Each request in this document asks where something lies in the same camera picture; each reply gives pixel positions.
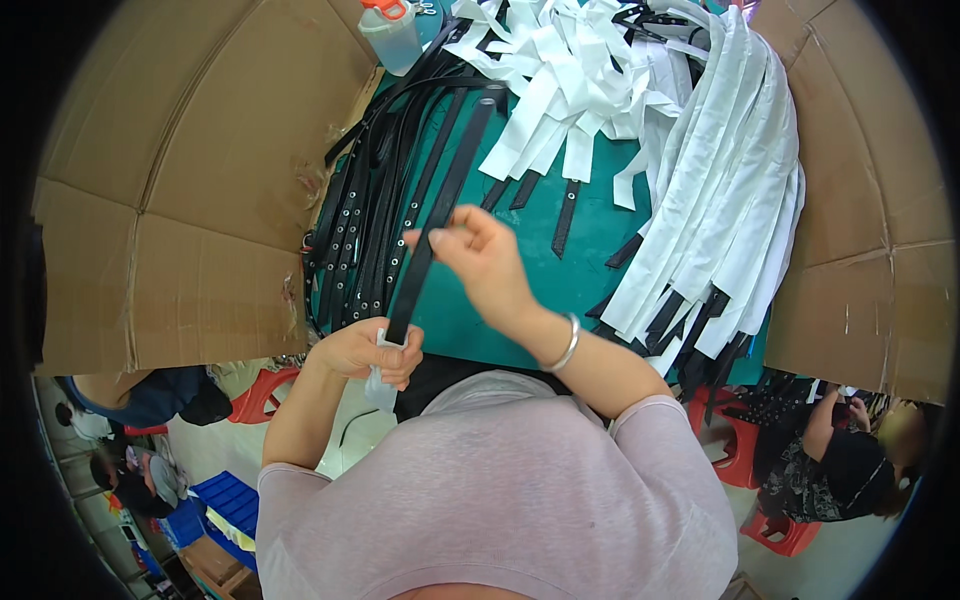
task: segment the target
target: woman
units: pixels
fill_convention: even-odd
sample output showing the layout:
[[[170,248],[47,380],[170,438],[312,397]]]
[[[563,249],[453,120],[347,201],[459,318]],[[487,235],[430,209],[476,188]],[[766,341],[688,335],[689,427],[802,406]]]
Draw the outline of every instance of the woman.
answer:
[[[116,494],[125,508],[141,516],[164,518],[186,498],[186,484],[174,468],[140,446],[127,446],[119,460],[94,454],[90,474],[98,486]]]
[[[204,367],[57,377],[67,398],[96,415],[138,429],[162,425],[179,414],[195,425],[229,417],[229,398]]]
[[[73,426],[81,440],[88,442],[108,442],[124,435],[123,425],[115,420],[96,415],[67,402],[61,402],[54,408],[57,422],[64,426]]]
[[[758,500],[766,516],[813,522],[903,512],[926,454],[923,412],[902,404],[898,413],[905,412],[887,417],[896,430],[891,427],[881,445],[863,400],[852,397],[845,405],[842,398],[830,386],[812,407],[802,404],[761,425],[754,474],[763,482]]]
[[[411,248],[419,240],[405,236]],[[516,238],[485,211],[458,207],[429,244],[484,320],[576,396],[480,372],[331,483],[314,468],[348,378],[375,364],[405,389],[423,334],[411,327],[403,351],[374,344],[386,319],[330,335],[267,429],[265,597],[719,597],[737,563],[730,503],[663,379],[540,306]],[[615,420],[610,433],[594,411]]]

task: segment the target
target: cardboard box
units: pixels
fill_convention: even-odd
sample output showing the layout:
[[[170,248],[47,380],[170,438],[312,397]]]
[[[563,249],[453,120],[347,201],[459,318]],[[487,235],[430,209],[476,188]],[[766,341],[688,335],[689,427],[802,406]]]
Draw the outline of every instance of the cardboard box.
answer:
[[[853,0],[763,0],[751,26],[787,67],[806,171],[765,363],[943,403],[955,249],[940,165],[909,83]]]
[[[128,0],[64,97],[36,184],[39,374],[303,351],[300,239],[375,65],[355,0]]]
[[[120,8],[64,99],[37,183],[41,372],[304,348],[297,250],[323,190],[298,175],[323,171],[331,131],[372,93],[361,11],[356,0]],[[953,239],[906,79],[852,0],[764,0],[753,27],[788,69],[807,176],[766,364],[942,402]]]

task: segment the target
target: green work surface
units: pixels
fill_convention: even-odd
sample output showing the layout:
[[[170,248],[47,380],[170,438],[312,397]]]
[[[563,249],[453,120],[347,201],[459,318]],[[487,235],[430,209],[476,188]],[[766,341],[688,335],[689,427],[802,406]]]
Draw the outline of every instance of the green work surface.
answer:
[[[385,78],[381,87],[394,81],[396,78]],[[427,190],[417,220],[418,228],[426,221],[472,107],[480,95],[479,90],[468,92],[467,101]],[[516,105],[516,100],[511,95],[510,109]],[[448,105],[449,97],[441,102],[426,125],[414,173],[422,170]],[[480,204],[493,185],[494,179],[480,173],[477,167],[499,138],[505,123],[506,119],[498,114],[491,119],[458,204]],[[616,287],[627,269],[627,265],[618,270],[611,269],[605,267],[604,262],[650,217],[650,192],[643,174],[634,180],[636,211],[613,204],[613,175],[627,166],[637,150],[639,145],[635,141],[610,141],[602,133],[596,135],[590,183],[582,184],[563,260],[551,251],[550,244],[567,185],[567,180],[561,177],[565,148],[561,148],[547,175],[540,178],[524,208],[508,209],[520,186],[519,181],[511,180],[493,212],[497,219],[516,233],[520,256],[537,300],[551,310],[575,313],[585,329],[593,328],[597,321],[584,317],[584,313]],[[410,186],[410,195],[413,194],[413,187]],[[400,274],[401,281],[405,271],[406,263]],[[425,352],[495,365],[529,369],[537,367],[536,361],[526,350],[484,324],[467,300],[463,285],[449,268],[440,263],[435,262],[430,267],[412,323],[423,328]],[[756,384],[762,372],[765,346],[766,322],[756,336],[750,355],[734,363],[729,378],[731,384]],[[675,380],[673,373],[668,375],[668,379]]]

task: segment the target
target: woman's left hand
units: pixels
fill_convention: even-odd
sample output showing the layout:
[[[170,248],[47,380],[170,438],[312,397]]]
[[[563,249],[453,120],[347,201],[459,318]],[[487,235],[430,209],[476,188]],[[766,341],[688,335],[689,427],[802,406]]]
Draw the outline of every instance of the woman's left hand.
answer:
[[[423,360],[423,330],[410,325],[404,350],[379,347],[376,331],[386,329],[388,324],[390,320],[385,317],[373,317],[344,327],[314,346],[307,360],[315,358],[331,371],[351,379],[366,379],[370,365],[377,365],[382,370],[382,381],[403,391],[410,382],[410,373]]]
[[[860,431],[870,433],[870,415],[867,414],[867,406],[863,400],[856,396],[850,399],[850,414],[856,420]]]

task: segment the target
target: orange bottle cap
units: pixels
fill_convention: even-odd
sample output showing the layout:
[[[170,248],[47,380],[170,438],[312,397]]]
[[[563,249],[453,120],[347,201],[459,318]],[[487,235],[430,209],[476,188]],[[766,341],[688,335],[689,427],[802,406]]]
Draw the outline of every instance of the orange bottle cap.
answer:
[[[385,17],[396,21],[407,13],[407,8],[400,0],[360,0],[365,9],[380,9]]]

